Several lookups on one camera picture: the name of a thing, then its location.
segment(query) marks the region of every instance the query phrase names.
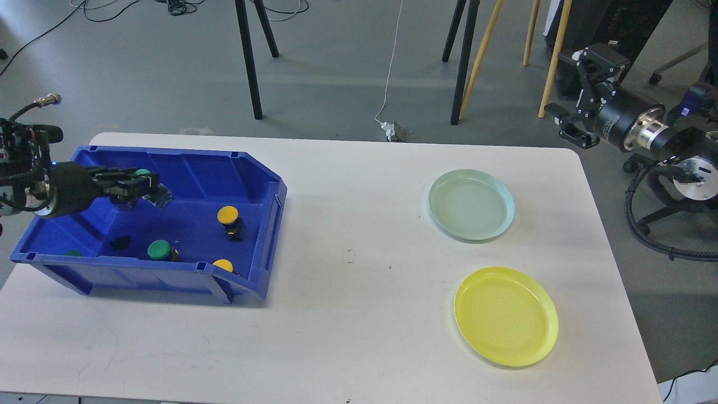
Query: robotic arm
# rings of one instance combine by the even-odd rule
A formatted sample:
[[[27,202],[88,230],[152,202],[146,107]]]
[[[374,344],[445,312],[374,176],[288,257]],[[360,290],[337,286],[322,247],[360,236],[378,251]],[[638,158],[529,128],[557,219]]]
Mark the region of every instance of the robotic arm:
[[[26,211],[49,219],[84,211],[102,197],[122,209],[132,209],[140,198],[158,208],[174,199],[159,182],[158,173],[51,161],[50,144],[62,141],[62,130],[20,124],[16,119],[30,109],[60,101],[59,95],[49,94],[9,119],[0,118],[0,217]]]
[[[583,89],[575,112],[558,104],[546,106],[556,118],[559,136],[583,149],[602,139],[622,152],[645,149],[651,156],[634,154],[624,165],[628,172],[636,171],[638,163],[643,166],[626,192],[626,219],[634,235],[671,259],[718,261],[718,252],[677,249],[648,238],[648,223],[679,211],[706,213],[718,226],[718,89],[695,83],[666,114],[662,104],[618,83],[630,61],[607,45],[592,45],[562,60],[576,66]],[[644,178],[666,207],[636,222],[631,204]],[[684,198],[674,198],[661,178]]]

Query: tabletop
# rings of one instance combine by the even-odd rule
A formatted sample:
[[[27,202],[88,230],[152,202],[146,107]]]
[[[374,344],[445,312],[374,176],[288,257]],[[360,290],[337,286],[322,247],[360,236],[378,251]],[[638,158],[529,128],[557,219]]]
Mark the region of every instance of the tabletop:
[[[0,290],[1,391],[196,403],[660,402],[570,150],[117,133],[91,144],[244,151],[280,175],[288,193],[268,298],[88,297],[17,265]],[[513,223],[489,242],[452,238],[429,211],[434,180],[460,168],[494,175],[513,195]],[[531,276],[556,306],[558,339],[538,363],[494,364],[459,332],[457,288],[491,266]]]

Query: black coiled cable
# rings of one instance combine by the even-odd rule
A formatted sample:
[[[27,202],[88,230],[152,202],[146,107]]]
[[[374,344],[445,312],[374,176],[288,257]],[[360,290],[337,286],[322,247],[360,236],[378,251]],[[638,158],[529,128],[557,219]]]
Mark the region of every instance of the black coiled cable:
[[[628,190],[626,191],[625,216],[626,221],[628,222],[628,227],[633,235],[638,239],[638,241],[653,251],[667,254],[671,261],[675,258],[681,258],[689,261],[718,262],[718,252],[691,251],[670,247],[651,239],[639,229],[638,224],[633,218],[633,195],[635,194],[638,184],[640,184],[644,177],[655,168],[657,168],[657,165],[649,165],[648,167],[642,167],[636,171],[635,176],[633,177],[633,182],[628,186]]]

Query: gray floor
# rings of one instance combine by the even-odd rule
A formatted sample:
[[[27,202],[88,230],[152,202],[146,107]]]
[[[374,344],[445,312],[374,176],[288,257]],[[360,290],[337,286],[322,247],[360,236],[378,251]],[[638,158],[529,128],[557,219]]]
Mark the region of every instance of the gray floor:
[[[297,4],[265,2],[277,9]],[[90,0],[90,5],[99,3]],[[119,0],[88,13],[108,17],[128,3]],[[528,67],[521,65],[521,58],[531,2],[504,5],[466,117],[459,126],[450,126],[459,42],[448,63],[440,57],[455,2],[406,1],[380,120],[396,120],[414,131],[412,142],[572,148],[559,139],[552,119],[536,117],[549,64],[541,37],[548,3],[539,12]],[[481,4],[475,50],[493,4]],[[107,131],[384,139],[373,117],[383,100],[399,0],[312,1],[308,12],[273,23],[278,59],[270,57],[248,6],[264,120],[254,120],[251,113],[236,14],[229,1],[208,1],[195,14],[170,17],[163,4],[142,0],[100,24],[76,13],[30,45],[0,77],[0,116],[50,91],[60,93],[61,105],[23,117],[64,129],[65,140],[52,149],[56,160],[68,159],[76,146]],[[0,0],[0,47],[12,54],[71,11],[64,1]],[[624,84],[668,106],[677,104],[698,78],[707,61],[705,52],[664,73],[658,86],[649,86],[648,77],[655,67],[706,38],[707,11],[694,0],[675,0]],[[554,100],[570,105],[557,96]],[[707,365],[718,352],[718,266],[671,262],[634,240],[623,218],[630,177],[621,164],[627,155],[607,144],[577,151],[657,381]],[[531,174],[529,167],[526,174]],[[647,192],[637,197],[637,215],[656,207]],[[30,219],[2,219],[1,255],[9,254]],[[682,216],[652,230],[673,244],[715,249],[715,231],[701,223],[701,218]],[[0,284],[11,268],[10,261],[0,262]],[[64,403],[66,398],[51,399],[57,401],[44,403]]]

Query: black cable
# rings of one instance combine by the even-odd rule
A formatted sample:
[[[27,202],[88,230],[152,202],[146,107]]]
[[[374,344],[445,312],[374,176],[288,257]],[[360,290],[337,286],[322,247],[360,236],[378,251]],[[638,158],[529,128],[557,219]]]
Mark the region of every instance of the black cable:
[[[184,14],[191,14],[197,11],[197,5],[204,3],[205,0],[199,0],[196,3],[192,3],[187,0],[167,0],[167,12],[171,16],[179,16]]]
[[[22,45],[22,47],[21,47],[17,52],[15,52],[14,55],[12,55],[12,58],[10,58],[10,61],[5,65],[5,67],[3,68],[3,70],[0,71],[0,75],[3,75],[3,73],[5,73],[5,70],[7,70],[7,68],[9,68],[10,65],[12,64],[12,61],[15,60],[15,57],[16,57],[17,55],[19,55],[20,52],[22,52],[22,50],[25,49],[25,47],[26,47],[27,45],[30,45],[31,43],[33,43],[33,42],[37,41],[38,39],[44,37],[45,35],[49,34],[53,29],[59,27],[63,22],[67,21],[67,19],[69,19],[70,17],[72,17],[73,14],[74,14],[77,10],[78,10],[78,9],[74,9],[73,12],[70,13],[70,15],[68,15],[67,17],[65,17],[64,20],[58,22],[57,25],[55,25],[54,27],[50,28],[49,30],[43,32],[39,37],[36,37],[36,38],[33,39],[32,41],[26,43],[25,45]]]
[[[715,365],[717,365],[717,364],[718,364],[718,359],[714,360],[714,361],[713,361],[711,364],[709,364],[708,367],[705,368],[705,369],[689,370],[688,372],[685,372],[685,373],[683,373],[683,374],[680,375],[680,376],[674,377],[674,378],[673,378],[673,381],[671,382],[671,388],[668,389],[668,394],[666,394],[666,396],[663,398],[663,402],[665,403],[666,400],[668,400],[669,395],[671,395],[671,392],[673,391],[673,384],[676,382],[676,380],[677,380],[679,377],[687,376],[687,375],[690,375],[691,373],[698,373],[698,372],[705,373],[705,372],[708,372],[708,370],[710,370],[710,368],[712,368],[713,366],[715,366]]]
[[[26,106],[22,107],[21,110],[12,114],[12,116],[10,116],[10,119],[8,119],[8,121],[15,122],[15,119],[18,119],[22,114],[24,114],[25,112],[28,112],[29,110],[36,108],[38,106],[40,106],[40,104],[38,104],[37,101],[35,101],[31,104],[27,104]]]
[[[52,181],[50,180],[50,172],[48,171],[46,173],[47,173],[47,182],[51,184]],[[17,209],[22,212],[37,212],[37,211],[41,211],[44,208],[47,208],[52,203],[52,200],[54,198],[55,198],[55,186],[50,185],[50,189],[47,192],[47,198],[45,199],[45,201],[43,201],[40,205],[35,206],[34,208],[26,208],[25,206],[16,205],[13,201],[3,198],[2,196],[0,196],[0,203],[3,203],[7,206],[10,206],[13,209]]]
[[[265,9],[266,11],[268,11],[268,12],[273,12],[273,13],[277,13],[277,14],[301,14],[301,13],[303,13],[303,12],[305,12],[306,10],[309,9],[309,2],[308,2],[307,0],[302,0],[302,1],[303,1],[304,3],[306,3],[307,6],[306,6],[303,10],[299,10],[299,11],[297,11],[296,13],[295,13],[295,12],[279,12],[279,11],[277,11],[277,10],[270,9],[270,8],[267,7],[267,6],[264,6],[264,9]]]
[[[651,239],[638,228],[638,224],[633,217],[633,196],[635,194],[635,189],[638,187],[638,184],[640,184],[640,182],[648,174],[648,172],[655,167],[657,167],[657,165],[650,165],[637,171],[633,178],[633,182],[629,185],[628,190],[626,191],[624,208],[625,218],[628,222],[629,229],[639,242],[641,242],[646,247],[652,249],[653,251],[667,254],[670,260],[673,260],[674,258],[681,258],[683,260],[689,261],[718,262],[718,252],[691,251],[686,249],[669,247],[665,244],[661,244]]]
[[[86,18],[88,21],[92,21],[92,22],[105,22],[105,21],[110,21],[111,19],[115,19],[115,18],[119,17],[120,14],[122,14],[122,13],[123,13],[125,10],[127,10],[132,4],[135,4],[135,3],[138,2],[138,1],[139,1],[139,0],[135,0],[135,1],[131,2],[130,4],[127,4],[127,5],[125,6],[125,8],[123,8],[122,10],[120,10],[119,13],[117,13],[117,14],[115,14],[115,15],[113,15],[112,17],[107,18],[107,19],[91,19],[90,17],[88,17],[88,11],[87,11],[87,9],[85,8],[85,5],[87,4],[86,1],[83,1],[82,4],[80,4],[80,5],[78,6],[78,8],[80,8],[80,7],[83,8],[83,14],[85,15],[85,18]]]

